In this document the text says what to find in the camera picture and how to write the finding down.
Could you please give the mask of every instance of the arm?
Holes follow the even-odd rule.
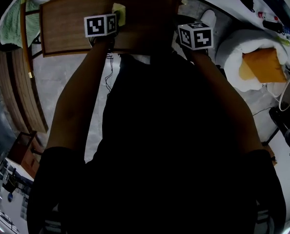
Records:
[[[220,102],[224,113],[229,118],[240,152],[245,154],[262,149],[252,113],[243,98],[207,55],[197,51],[189,51],[187,54],[209,83],[213,95]]]
[[[63,89],[46,148],[85,150],[95,101],[111,38],[100,38]]]

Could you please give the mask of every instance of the brown tabletop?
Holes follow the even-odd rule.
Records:
[[[111,13],[114,2],[126,7],[126,25],[116,37],[114,52],[150,55],[171,47],[172,16],[180,0],[52,0],[40,10],[43,56],[89,51],[84,17]]]

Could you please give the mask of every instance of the person's right arm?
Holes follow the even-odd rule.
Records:
[[[209,83],[215,99],[229,118],[235,132],[238,149],[242,154],[262,149],[262,144],[253,120],[252,113],[227,79],[220,73],[210,58],[198,51],[189,51],[189,59],[198,67],[201,75]]]

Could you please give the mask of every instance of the green blanket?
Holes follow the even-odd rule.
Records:
[[[22,48],[21,32],[20,32],[20,4],[21,0],[17,0],[5,16],[0,27],[0,42],[2,44],[12,43]],[[39,5],[27,0],[26,11],[38,10]],[[28,47],[40,31],[39,14],[26,16],[26,33]]]

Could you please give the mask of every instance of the white cube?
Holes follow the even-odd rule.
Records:
[[[213,48],[213,29],[203,22],[178,26],[181,45],[191,49]]]
[[[107,36],[117,31],[116,14],[84,18],[85,37]]]

